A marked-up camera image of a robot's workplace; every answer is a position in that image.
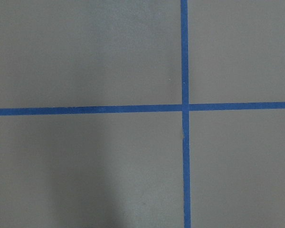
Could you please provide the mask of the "long blue tape strip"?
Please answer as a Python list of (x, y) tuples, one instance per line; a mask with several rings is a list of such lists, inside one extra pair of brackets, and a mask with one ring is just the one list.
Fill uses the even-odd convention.
[(188, 2), (180, 1), (184, 227), (191, 227)]

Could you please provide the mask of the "crossing blue tape strip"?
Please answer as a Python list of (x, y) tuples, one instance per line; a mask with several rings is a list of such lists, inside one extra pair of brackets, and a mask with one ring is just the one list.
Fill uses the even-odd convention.
[(0, 116), (285, 109), (285, 102), (0, 108)]

